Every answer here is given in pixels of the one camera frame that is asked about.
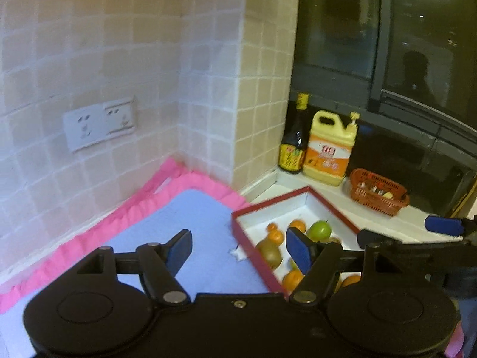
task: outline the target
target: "yellow plastic jug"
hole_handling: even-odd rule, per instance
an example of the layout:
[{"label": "yellow plastic jug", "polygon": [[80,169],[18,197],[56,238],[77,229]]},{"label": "yellow plastic jug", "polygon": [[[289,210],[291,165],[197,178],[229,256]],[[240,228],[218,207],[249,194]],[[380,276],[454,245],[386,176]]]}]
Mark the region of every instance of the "yellow plastic jug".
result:
[{"label": "yellow plastic jug", "polygon": [[[356,141],[359,117],[352,112],[352,121],[345,128],[338,114],[320,110],[314,115],[303,166],[305,175],[332,186],[341,184]],[[322,119],[331,122],[325,124]]]}]

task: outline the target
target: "wall outlet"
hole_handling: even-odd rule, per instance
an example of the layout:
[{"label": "wall outlet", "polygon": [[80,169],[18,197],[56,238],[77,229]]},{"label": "wall outlet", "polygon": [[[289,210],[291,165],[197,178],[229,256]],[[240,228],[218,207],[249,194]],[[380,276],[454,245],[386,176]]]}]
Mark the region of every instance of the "wall outlet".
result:
[{"label": "wall outlet", "polygon": [[63,114],[63,127],[71,152],[136,130],[134,98],[86,106]]}]

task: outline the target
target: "orange fruit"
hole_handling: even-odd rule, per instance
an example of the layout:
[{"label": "orange fruit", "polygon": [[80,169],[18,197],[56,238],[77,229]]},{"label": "orange fruit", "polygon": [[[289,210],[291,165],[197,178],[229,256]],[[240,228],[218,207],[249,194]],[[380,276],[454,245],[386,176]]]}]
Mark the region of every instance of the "orange fruit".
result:
[{"label": "orange fruit", "polygon": [[273,241],[275,244],[280,246],[283,244],[283,241],[285,241],[285,236],[280,230],[272,230],[270,233],[268,233],[267,238],[271,241]]},{"label": "orange fruit", "polygon": [[281,285],[288,292],[293,292],[298,284],[300,284],[301,280],[303,280],[303,277],[305,276],[303,276],[300,271],[293,270],[283,277]]},{"label": "orange fruit", "polygon": [[297,228],[300,232],[305,233],[306,232],[306,224],[302,220],[293,220],[290,222],[288,225],[289,228],[295,227]]},{"label": "orange fruit", "polygon": [[358,274],[353,274],[351,276],[348,276],[341,283],[341,288],[350,286],[351,284],[355,284],[359,282],[360,280],[361,280],[361,276],[359,276]]},{"label": "orange fruit", "polygon": [[267,225],[268,232],[272,232],[273,230],[278,230],[278,225],[275,222],[271,222]]}]

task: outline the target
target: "soy sauce bottle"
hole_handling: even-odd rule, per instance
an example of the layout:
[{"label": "soy sauce bottle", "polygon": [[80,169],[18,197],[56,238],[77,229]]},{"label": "soy sauce bottle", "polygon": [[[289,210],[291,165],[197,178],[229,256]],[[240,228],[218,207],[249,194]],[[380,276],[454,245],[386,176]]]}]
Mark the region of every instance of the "soy sauce bottle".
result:
[{"label": "soy sauce bottle", "polygon": [[307,143],[305,141],[305,116],[309,94],[299,93],[297,98],[297,114],[292,129],[283,136],[280,145],[278,166],[291,174],[297,174],[303,168]]}]

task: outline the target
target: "red plastic basket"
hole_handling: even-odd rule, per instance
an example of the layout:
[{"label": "red plastic basket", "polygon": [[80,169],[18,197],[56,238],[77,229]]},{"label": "red plastic basket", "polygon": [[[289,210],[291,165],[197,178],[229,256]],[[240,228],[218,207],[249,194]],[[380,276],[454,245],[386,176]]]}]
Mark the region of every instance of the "red plastic basket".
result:
[{"label": "red plastic basket", "polygon": [[[409,195],[405,187],[373,172],[357,168],[351,172],[350,182],[351,199],[375,211],[393,217],[400,209],[409,205]],[[373,192],[371,189],[374,187],[385,193],[392,193],[393,198],[387,199]]]}]

